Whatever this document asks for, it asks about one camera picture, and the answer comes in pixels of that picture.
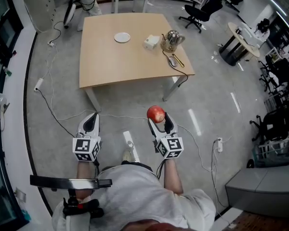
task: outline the gray floor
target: gray floor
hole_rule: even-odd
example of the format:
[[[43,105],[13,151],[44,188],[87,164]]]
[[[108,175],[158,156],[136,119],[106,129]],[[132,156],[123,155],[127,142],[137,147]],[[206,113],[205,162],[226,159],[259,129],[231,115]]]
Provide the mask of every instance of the gray floor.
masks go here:
[[[95,89],[101,104],[101,114],[116,116],[145,117],[148,107],[156,104],[190,130],[200,147],[203,166],[210,167],[212,143],[217,137],[224,140],[223,152],[218,156],[217,192],[223,205],[228,205],[224,185],[241,167],[245,167],[250,157],[253,144],[251,138],[256,129],[249,124],[255,116],[266,114],[263,99],[265,93],[259,83],[259,64],[255,58],[250,62],[242,61],[242,71],[238,66],[231,67],[217,54],[217,43],[225,44],[231,34],[227,31],[229,21],[239,23],[236,12],[224,6],[222,10],[203,23],[206,30],[199,34],[195,26],[185,29],[186,21],[178,20],[186,16],[184,2],[175,0],[150,1],[149,13],[162,13],[173,29],[186,36],[183,43],[187,56],[196,75],[190,77],[167,101],[162,101],[162,85],[172,82],[172,78],[160,80],[142,80],[123,84],[114,84]],[[110,3],[100,5],[103,13],[110,13]],[[130,12],[132,1],[120,1],[119,13]],[[57,9],[57,21],[63,19],[66,6]],[[137,4],[137,11],[142,4]],[[69,29],[62,29],[61,37],[55,41],[58,54],[51,71],[53,77],[53,110],[58,119],[64,119],[92,109],[85,92],[79,89],[79,53],[81,32],[77,32],[80,10],[74,16]],[[33,91],[37,80],[47,71],[45,59],[49,65],[56,50],[47,42],[58,35],[55,30],[39,34],[33,55],[27,89],[27,119],[32,155],[37,173],[41,176],[74,178],[77,160],[72,154],[72,138],[56,123],[45,101],[39,93]],[[51,101],[51,79],[47,75],[41,86],[48,102]],[[239,103],[240,113],[234,103],[233,93]],[[90,112],[62,121],[72,133],[76,132],[78,123]],[[184,153],[177,159],[178,170],[184,189],[203,189],[213,200],[215,194],[211,173],[201,167],[198,150],[193,138],[183,129],[179,129],[184,141]],[[146,120],[129,118],[101,117],[101,134],[103,147],[99,153],[101,168],[118,165],[122,152],[129,148],[124,135],[130,134],[140,161],[156,170],[162,157],[156,155]],[[54,209],[67,196],[67,192],[45,190],[46,197]]]

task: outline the apple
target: apple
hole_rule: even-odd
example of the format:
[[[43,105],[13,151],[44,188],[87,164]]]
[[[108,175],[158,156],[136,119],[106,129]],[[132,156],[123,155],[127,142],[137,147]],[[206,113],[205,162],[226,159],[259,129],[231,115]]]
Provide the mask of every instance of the apple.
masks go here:
[[[146,117],[152,119],[155,123],[160,123],[165,119],[165,111],[161,107],[153,105],[146,112]]]

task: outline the white sneaker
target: white sneaker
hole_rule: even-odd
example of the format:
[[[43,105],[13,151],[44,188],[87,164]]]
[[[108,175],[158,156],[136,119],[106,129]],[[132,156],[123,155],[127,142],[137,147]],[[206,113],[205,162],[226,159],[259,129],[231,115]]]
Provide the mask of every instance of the white sneaker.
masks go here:
[[[129,150],[124,151],[122,161],[128,161],[131,163],[131,152]]]

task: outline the kettle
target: kettle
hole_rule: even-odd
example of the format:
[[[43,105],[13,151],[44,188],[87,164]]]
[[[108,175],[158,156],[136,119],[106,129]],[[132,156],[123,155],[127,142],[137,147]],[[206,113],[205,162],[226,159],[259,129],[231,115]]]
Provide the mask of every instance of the kettle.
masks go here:
[[[185,40],[185,37],[180,36],[176,30],[171,30],[166,35],[162,34],[162,36],[160,46],[165,52],[169,53],[175,52],[178,45]]]

